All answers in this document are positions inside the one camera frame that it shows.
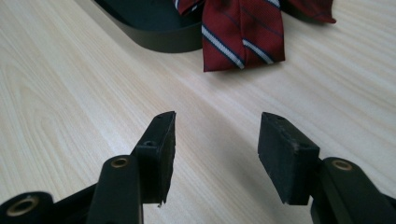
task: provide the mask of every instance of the light wood surface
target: light wood surface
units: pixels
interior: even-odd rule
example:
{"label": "light wood surface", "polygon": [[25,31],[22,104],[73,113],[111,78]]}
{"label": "light wood surface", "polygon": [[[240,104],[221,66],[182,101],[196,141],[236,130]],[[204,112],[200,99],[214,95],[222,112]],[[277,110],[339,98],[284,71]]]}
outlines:
{"label": "light wood surface", "polygon": [[0,0],[0,203],[95,183],[162,112],[177,112],[168,202],[146,223],[312,223],[257,156],[261,112],[320,157],[357,163],[396,197],[396,1],[334,0],[335,25],[283,14],[287,60],[203,73],[202,51],[143,49],[92,1]]}

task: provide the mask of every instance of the red fabric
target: red fabric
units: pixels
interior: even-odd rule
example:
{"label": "red fabric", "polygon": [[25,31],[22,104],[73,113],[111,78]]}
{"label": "red fabric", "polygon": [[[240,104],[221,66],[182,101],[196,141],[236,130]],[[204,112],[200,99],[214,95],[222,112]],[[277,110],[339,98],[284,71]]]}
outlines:
{"label": "red fabric", "polygon": [[335,22],[332,0],[174,0],[182,15],[203,2],[204,71],[284,61],[282,3],[314,20]]}

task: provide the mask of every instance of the red striped necktie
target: red striped necktie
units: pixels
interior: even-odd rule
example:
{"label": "red striped necktie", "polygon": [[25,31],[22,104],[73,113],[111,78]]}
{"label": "red striped necktie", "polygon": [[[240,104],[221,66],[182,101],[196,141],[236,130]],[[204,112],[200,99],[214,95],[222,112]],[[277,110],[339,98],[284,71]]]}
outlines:
{"label": "red striped necktie", "polygon": [[[174,0],[180,14],[205,0]],[[204,71],[245,68],[285,60],[281,6],[334,23],[332,0],[207,0],[203,12]]]}

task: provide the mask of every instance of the necktie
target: necktie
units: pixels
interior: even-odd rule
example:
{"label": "necktie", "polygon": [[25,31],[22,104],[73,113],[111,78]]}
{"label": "necktie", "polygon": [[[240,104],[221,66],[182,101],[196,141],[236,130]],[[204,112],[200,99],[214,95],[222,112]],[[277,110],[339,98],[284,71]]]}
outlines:
{"label": "necktie", "polygon": [[285,60],[280,9],[334,23],[332,0],[174,0],[181,15],[201,4],[204,71],[245,68]]}

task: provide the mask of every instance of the wood grain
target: wood grain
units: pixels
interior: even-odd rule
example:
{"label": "wood grain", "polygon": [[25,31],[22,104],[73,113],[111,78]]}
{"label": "wood grain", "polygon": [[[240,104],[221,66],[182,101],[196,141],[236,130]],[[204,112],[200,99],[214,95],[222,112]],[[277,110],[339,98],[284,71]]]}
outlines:
{"label": "wood grain", "polygon": [[0,203],[55,201],[97,181],[151,119],[177,112],[168,203],[146,223],[310,223],[257,156],[261,112],[288,118],[321,158],[357,163],[396,197],[396,2],[335,1],[335,25],[283,15],[287,60],[203,73],[202,51],[136,45],[89,0],[0,0]]}

